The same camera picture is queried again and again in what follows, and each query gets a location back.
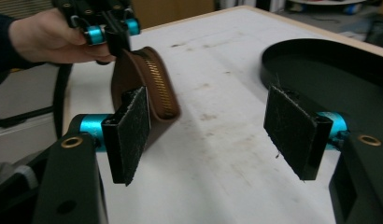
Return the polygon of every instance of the teal cylindrical joint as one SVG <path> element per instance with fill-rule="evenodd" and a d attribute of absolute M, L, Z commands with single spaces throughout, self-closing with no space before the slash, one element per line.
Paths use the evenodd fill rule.
<path fill-rule="evenodd" d="M 128 26 L 128 31 L 130 32 L 130 35 L 140 34 L 139 23 L 136 19 L 125 20 L 125 23 Z"/>
<path fill-rule="evenodd" d="M 106 152 L 104 133 L 102 132 L 101 123 L 106 119 L 108 114 L 92 114 L 86 115 L 80 124 L 80 131 L 89 133 L 92 137 L 98 139 L 99 147 L 97 152 Z"/>
<path fill-rule="evenodd" d="M 105 42 L 104 34 L 102 33 L 100 26 L 87 27 L 87 33 L 89 35 L 91 45 L 102 44 Z"/>
<path fill-rule="evenodd" d="M 318 114 L 333 121 L 329 138 L 334 138 L 339 132 L 345 132 L 348 129 L 346 121 L 340 114 L 335 112 L 319 112 Z"/>

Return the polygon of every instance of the hand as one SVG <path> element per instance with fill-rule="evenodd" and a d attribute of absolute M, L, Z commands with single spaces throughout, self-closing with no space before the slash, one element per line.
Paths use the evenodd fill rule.
<path fill-rule="evenodd" d="M 70 28 L 57 8 L 12 22 L 9 36 L 16 51 L 31 63 L 115 60 L 107 44 L 88 46 L 80 30 Z"/>

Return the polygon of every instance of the wooden edge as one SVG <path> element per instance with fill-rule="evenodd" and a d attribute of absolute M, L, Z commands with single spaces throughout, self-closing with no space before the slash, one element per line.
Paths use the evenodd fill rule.
<path fill-rule="evenodd" d="M 202 19 L 202 18 L 206 18 L 206 17 L 211 17 L 211 16 L 219 15 L 221 13 L 225 13 L 225 12 L 229 12 L 229 11 L 234 11 L 234 10 L 250 10 L 250 11 L 254 11 L 256 13 L 263 14 L 263 15 L 265 15 L 267 17 L 270 17 L 270 18 L 273 18 L 273 19 L 276 19 L 276 20 L 279 20 L 279 21 L 286 22 L 289 25 L 294 25 L 294 26 L 297 26 L 299 28 L 306 29 L 307 31 L 314 32 L 314 33 L 317 33 L 319 35 L 327 36 L 328 38 L 331 38 L 332 41 L 336 41 L 336 42 L 339 42 L 339 43 L 342 43 L 342 44 L 346 44 L 346 45 L 349 45 L 349 46 L 357 48 L 357 49 L 363 49 L 365 51 L 368 51 L 368 52 L 371 52 L 371 53 L 374 53 L 376 55 L 379 55 L 379 56 L 383 57 L 383 48 L 381 48 L 381 47 L 378 47 L 378 46 L 375 46 L 375 45 L 372 45 L 372 44 L 369 44 L 369 43 L 365 43 L 365 42 L 362 42 L 362 41 L 359 41 L 359 40 L 356 40 L 356 39 L 352 39 L 352 38 L 349 38 L 349 37 L 346 37 L 346 36 L 343 36 L 343 35 L 339 35 L 339 34 L 336 34 L 336 33 L 333 33 L 333 32 L 327 31 L 327 30 L 323 30 L 323 29 L 320 29 L 318 27 L 315 27 L 315 26 L 312 26 L 312 25 L 308 25 L 308 24 L 305 24 L 305 23 L 302 23 L 302 22 L 299 22 L 299 21 L 294 21 L 294 20 L 291 20 L 291 19 L 288 19 L 288 18 L 285 18 L 285 17 L 281 17 L 281 16 L 278 16 L 275 13 L 264 11 L 264 10 L 261 10 L 259 8 L 250 7 L 250 6 L 240 6 L 240 7 L 226 8 L 226 9 L 223 9 L 223 10 L 220 10 L 220 11 L 215 11 L 215 12 L 207 13 L 207 14 L 204 14 L 204 15 L 201 15 L 201 16 L 191 17 L 191 18 L 188 18 L 188 19 L 185 19 L 185 20 L 173 21 L 173 22 L 169 22 L 169 23 L 166 23 L 166 24 L 163 24 L 163 25 L 150 27 L 148 29 L 142 30 L 142 32 L 148 32 L 148 31 L 151 31 L 151 30 L 156 30 L 156 29 L 163 28 L 163 27 L 166 27 L 166 26 L 170 26 L 170 25 L 174 25 L 174 24 L 179 24 L 179 23 L 182 23 L 182 22 L 185 22 L 185 21 L 194 21 L 194 20 L 198 20 L 198 19 Z"/>

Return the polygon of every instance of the dark sleeve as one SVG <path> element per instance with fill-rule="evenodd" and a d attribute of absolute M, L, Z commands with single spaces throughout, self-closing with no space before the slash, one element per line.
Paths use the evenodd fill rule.
<path fill-rule="evenodd" d="M 30 63 L 13 48 L 8 28 L 14 19 L 0 14 L 0 73 L 12 68 L 27 69 L 42 63 Z"/>

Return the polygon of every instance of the table surface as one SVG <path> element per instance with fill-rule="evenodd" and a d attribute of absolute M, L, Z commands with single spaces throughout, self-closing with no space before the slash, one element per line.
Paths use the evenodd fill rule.
<path fill-rule="evenodd" d="M 133 49 L 163 57 L 182 116 L 144 152 L 129 187 L 111 181 L 98 153 L 110 223 L 335 223 L 328 190 L 339 153 L 326 151 L 316 181 L 298 179 L 263 128 L 264 50 L 295 38 L 331 39 L 383 56 L 383 49 L 235 7 L 144 30 Z M 75 64 L 64 109 L 113 113 L 113 64 Z"/>

